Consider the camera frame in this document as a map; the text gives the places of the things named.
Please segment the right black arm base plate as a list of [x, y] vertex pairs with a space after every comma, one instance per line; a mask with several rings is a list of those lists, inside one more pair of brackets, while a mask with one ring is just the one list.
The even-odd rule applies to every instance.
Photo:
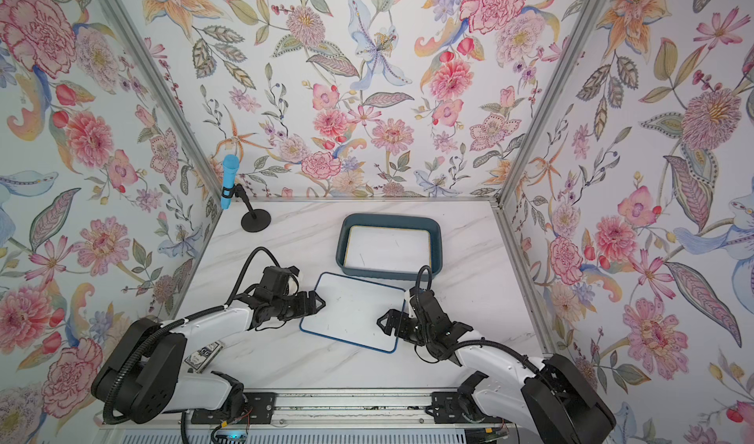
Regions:
[[493, 424], [501, 426], [507, 421], [496, 416], [485, 415], [471, 396], [458, 391], [436, 391], [431, 394], [431, 403], [424, 412], [433, 418], [435, 424]]

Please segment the yellow framed whiteboard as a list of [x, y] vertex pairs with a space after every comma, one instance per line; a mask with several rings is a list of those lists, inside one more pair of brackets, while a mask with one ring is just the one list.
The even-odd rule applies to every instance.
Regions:
[[391, 274], [416, 273], [432, 265], [426, 230], [355, 226], [351, 228], [343, 266]]

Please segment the dark blue framed whiteboard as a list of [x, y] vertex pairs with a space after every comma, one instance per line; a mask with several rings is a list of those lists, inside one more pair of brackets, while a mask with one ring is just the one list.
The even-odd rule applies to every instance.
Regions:
[[404, 311], [403, 289], [325, 272], [313, 292], [325, 306], [304, 317], [300, 331], [380, 353], [396, 351], [398, 338], [385, 333], [378, 320], [390, 310]]

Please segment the teal plastic storage box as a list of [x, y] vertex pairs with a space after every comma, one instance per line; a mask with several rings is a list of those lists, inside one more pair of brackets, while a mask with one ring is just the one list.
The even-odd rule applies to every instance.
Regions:
[[436, 276], [444, 267], [442, 230], [427, 217], [354, 213], [343, 221], [335, 259], [349, 276], [412, 281], [424, 266]]

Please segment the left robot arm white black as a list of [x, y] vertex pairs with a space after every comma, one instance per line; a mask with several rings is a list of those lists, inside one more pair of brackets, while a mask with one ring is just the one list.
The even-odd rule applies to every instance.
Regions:
[[201, 347], [249, 331], [278, 329], [315, 316], [326, 302], [300, 288], [294, 266], [273, 261], [259, 282], [238, 276], [227, 300], [172, 321], [132, 323], [92, 381], [108, 426], [145, 424], [157, 416], [203, 410], [233, 422], [253, 410], [243, 383], [220, 371], [190, 372], [185, 361]]

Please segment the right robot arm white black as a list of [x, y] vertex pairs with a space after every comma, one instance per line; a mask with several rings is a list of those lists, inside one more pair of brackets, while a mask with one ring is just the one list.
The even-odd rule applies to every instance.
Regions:
[[377, 319], [387, 336], [426, 349], [430, 363], [450, 361], [471, 374], [457, 389], [471, 422], [500, 418], [536, 432], [544, 443], [603, 443], [617, 419], [585, 376], [562, 355], [531, 358], [452, 320], [432, 289], [428, 266], [408, 290], [408, 311]]

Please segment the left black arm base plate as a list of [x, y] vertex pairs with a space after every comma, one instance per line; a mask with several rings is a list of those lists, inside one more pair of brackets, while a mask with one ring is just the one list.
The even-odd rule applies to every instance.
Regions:
[[234, 426], [235, 424], [271, 424], [277, 394], [244, 392], [230, 397], [220, 409], [192, 412], [191, 424]]

